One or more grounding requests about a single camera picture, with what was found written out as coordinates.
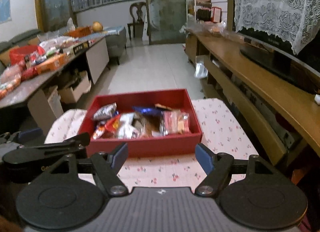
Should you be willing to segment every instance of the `blue poster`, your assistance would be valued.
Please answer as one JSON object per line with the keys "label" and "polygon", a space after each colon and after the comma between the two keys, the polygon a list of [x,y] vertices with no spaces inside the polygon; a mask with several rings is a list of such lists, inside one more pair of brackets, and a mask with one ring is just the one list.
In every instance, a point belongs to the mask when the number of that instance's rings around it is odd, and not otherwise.
{"label": "blue poster", "polygon": [[10,0],[0,0],[0,24],[10,20]]}

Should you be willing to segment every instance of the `metal screw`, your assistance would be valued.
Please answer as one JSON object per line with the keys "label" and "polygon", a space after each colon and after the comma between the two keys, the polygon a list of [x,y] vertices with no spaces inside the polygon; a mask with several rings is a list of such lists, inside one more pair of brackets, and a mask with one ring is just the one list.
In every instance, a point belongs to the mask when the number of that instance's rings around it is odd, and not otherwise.
{"label": "metal screw", "polygon": [[203,194],[203,195],[208,195],[208,194],[211,194],[213,192],[213,188],[211,186],[201,186],[199,189],[198,189],[198,192]]}
{"label": "metal screw", "polygon": [[125,187],[122,185],[112,186],[110,191],[114,195],[121,195],[125,192]]}

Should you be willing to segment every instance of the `red storage box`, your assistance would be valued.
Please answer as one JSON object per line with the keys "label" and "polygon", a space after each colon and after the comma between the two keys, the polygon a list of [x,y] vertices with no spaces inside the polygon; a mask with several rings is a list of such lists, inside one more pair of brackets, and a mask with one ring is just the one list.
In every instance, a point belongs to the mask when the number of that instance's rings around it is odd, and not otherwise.
{"label": "red storage box", "polygon": [[137,139],[92,139],[87,146],[88,157],[97,152],[111,152],[122,142],[128,143],[129,157],[193,154],[196,144],[201,142],[202,131],[186,89],[97,96],[88,109],[78,133],[88,132],[91,136],[95,128],[95,123],[91,120],[94,113],[102,106],[114,102],[117,103],[119,113],[132,112],[132,106],[149,107],[157,103],[181,109],[189,113],[191,133]]}

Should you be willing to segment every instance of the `black circular disc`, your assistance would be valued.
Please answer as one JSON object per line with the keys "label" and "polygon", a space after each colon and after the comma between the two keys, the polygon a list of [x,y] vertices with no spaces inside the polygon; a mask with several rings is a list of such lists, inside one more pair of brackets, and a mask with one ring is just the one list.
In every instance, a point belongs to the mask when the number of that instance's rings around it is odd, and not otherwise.
{"label": "black circular disc", "polygon": [[308,202],[304,193],[293,184],[249,185],[243,180],[222,191],[220,206],[242,225],[270,230],[298,225]]}
{"label": "black circular disc", "polygon": [[94,218],[103,205],[103,195],[93,184],[77,180],[73,184],[30,184],[16,200],[17,211],[31,226],[68,229]]}

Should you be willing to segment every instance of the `orange basket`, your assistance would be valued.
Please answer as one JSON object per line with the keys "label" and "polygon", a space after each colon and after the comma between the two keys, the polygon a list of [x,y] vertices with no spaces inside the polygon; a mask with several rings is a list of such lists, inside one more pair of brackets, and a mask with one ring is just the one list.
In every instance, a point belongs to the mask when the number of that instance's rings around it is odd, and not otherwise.
{"label": "orange basket", "polygon": [[71,36],[73,38],[81,38],[90,34],[91,34],[90,27],[86,26],[86,27],[78,27],[76,30],[65,33],[64,35]]}

